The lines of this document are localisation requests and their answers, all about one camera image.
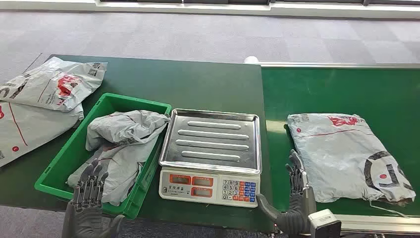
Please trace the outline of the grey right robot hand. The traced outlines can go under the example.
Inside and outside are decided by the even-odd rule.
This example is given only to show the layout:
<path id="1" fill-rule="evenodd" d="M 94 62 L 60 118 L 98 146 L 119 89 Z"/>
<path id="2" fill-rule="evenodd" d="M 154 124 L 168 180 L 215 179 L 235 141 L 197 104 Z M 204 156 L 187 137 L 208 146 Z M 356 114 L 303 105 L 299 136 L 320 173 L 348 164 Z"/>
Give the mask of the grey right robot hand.
<path id="1" fill-rule="evenodd" d="M 285 168 L 289 174 L 290 192 L 289 208 L 285 212 L 278 211 L 265 198 L 263 194 L 256 195 L 258 208 L 272 221 L 277 227 L 288 235 L 297 235 L 308 232 L 309 215 L 309 186 L 307 173 L 299 154 L 292 149 L 289 154 L 291 164 L 286 164 Z"/>

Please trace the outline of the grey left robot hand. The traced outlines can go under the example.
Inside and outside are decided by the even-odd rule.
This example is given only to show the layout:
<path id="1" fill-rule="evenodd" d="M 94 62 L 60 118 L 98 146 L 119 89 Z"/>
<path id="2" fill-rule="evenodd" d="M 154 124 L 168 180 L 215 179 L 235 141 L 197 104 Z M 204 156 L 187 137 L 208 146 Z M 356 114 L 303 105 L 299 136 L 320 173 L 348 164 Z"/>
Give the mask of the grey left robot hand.
<path id="1" fill-rule="evenodd" d="M 94 159 L 81 173 L 68 202 L 61 236 L 63 238 L 117 238 L 124 215 L 117 215 L 107 228 L 103 227 L 103 203 L 105 180 L 108 173 L 99 176 L 102 164 Z"/>

